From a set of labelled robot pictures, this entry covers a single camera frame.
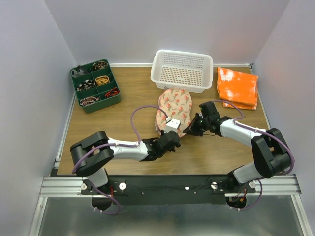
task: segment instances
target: rubber band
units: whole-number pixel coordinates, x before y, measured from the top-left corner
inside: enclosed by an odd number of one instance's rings
[[[86,97],[86,98],[83,98],[80,100],[80,106],[81,107],[86,107],[86,106],[89,106],[89,105],[92,105],[96,102],[98,102],[100,99],[99,97],[96,98],[96,97]]]
[[[110,90],[108,93],[105,94],[105,98],[114,97],[119,94],[118,87],[114,87],[112,90]]]
[[[90,88],[95,87],[95,83],[93,80],[85,80],[83,83],[80,83],[77,87],[77,92],[81,92],[83,90],[88,90]]]
[[[98,70],[102,70],[108,67],[108,62],[105,62],[103,60],[95,62],[92,65],[92,71],[98,71]]]
[[[96,81],[96,84],[99,86],[99,85],[104,85],[106,83],[109,83],[109,77],[107,75],[102,75],[102,76],[99,76],[95,79]]]

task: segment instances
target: screw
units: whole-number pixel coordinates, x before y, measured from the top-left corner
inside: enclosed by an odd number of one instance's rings
[[[119,184],[119,188],[120,188],[120,190],[124,190],[126,188],[126,184],[125,183],[120,183]]]
[[[87,188],[88,188],[88,187],[87,187],[87,185],[86,185],[85,183],[82,183],[82,184],[81,184],[81,189],[82,189],[82,190],[86,190]]]
[[[218,188],[217,183],[216,183],[216,182],[212,182],[211,188],[214,189],[214,190],[216,190],[216,189]]]
[[[250,186],[250,188],[254,189],[256,187],[256,184],[253,181],[251,181],[249,183],[249,186]]]

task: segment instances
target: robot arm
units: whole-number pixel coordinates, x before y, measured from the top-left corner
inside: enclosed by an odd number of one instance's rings
[[[284,147],[270,139],[269,136],[256,132],[260,130],[271,134],[286,145],[279,130],[274,128],[270,130],[255,129],[240,123],[238,126],[230,117],[221,118],[213,102],[203,103],[199,107],[201,114],[196,113],[190,126],[184,132],[202,136],[205,131],[209,130],[219,136],[230,137],[252,147],[254,162],[228,173],[227,179],[218,183],[219,188],[232,190],[254,179],[271,178],[290,167],[291,158]]]
[[[97,188],[102,187],[108,183],[103,166],[110,160],[154,161],[168,151],[175,151],[175,147],[181,145],[177,134],[179,126],[179,120],[169,119],[161,137],[143,139],[140,143],[115,140],[107,137],[104,131],[98,131],[71,146],[74,173],[78,177],[87,177]],[[84,158],[97,146],[102,148]]]

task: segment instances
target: tie-dye cloth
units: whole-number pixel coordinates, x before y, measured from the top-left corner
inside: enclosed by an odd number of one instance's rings
[[[179,88],[170,88],[166,90],[158,99],[158,106],[163,109],[171,118],[181,121],[178,130],[179,137],[184,136],[183,130],[190,125],[190,110],[192,100],[189,92]],[[163,112],[158,111],[156,116],[156,131],[161,134],[164,130],[166,121]]]
[[[257,75],[218,67],[219,98],[232,102],[240,109],[256,110],[258,102]]]

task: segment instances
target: metal floor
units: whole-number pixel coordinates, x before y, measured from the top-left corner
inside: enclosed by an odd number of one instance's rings
[[[124,206],[115,216],[93,212],[90,198],[48,198],[40,236],[300,236],[290,195],[263,196],[250,210],[225,205]]]

